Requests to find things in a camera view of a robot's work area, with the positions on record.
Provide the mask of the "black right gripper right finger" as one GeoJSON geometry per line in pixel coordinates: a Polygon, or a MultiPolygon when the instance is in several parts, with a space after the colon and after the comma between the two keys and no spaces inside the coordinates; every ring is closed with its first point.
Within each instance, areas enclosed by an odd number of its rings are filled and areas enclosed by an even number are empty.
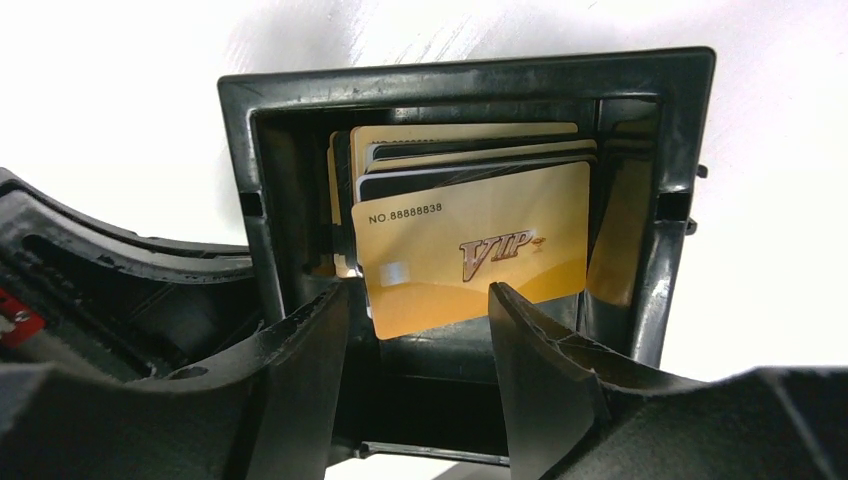
{"type": "Polygon", "coordinates": [[[488,313],[515,479],[843,479],[847,371],[701,382],[555,322],[504,283],[488,313]]]}

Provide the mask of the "stack of cards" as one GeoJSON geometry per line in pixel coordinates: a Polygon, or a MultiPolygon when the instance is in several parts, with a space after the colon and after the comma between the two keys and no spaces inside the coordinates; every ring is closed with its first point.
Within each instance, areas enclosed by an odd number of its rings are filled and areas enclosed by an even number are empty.
{"type": "Polygon", "coordinates": [[[504,282],[560,306],[586,285],[597,143],[576,125],[372,125],[327,151],[334,260],[381,340],[476,319],[504,282]]]}

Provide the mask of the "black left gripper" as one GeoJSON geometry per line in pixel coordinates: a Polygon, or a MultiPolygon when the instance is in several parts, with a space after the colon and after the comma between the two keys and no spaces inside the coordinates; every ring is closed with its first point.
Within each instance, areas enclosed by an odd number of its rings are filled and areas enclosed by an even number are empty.
{"type": "Polygon", "coordinates": [[[162,378],[264,326],[248,251],[142,237],[1,173],[1,359],[162,378]]]}

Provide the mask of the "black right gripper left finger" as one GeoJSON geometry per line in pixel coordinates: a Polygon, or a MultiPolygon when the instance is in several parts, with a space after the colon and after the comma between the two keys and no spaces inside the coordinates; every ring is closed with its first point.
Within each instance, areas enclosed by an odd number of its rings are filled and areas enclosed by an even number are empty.
{"type": "Polygon", "coordinates": [[[349,327],[333,285],[291,316],[163,379],[1,368],[5,479],[320,479],[349,327]]]}

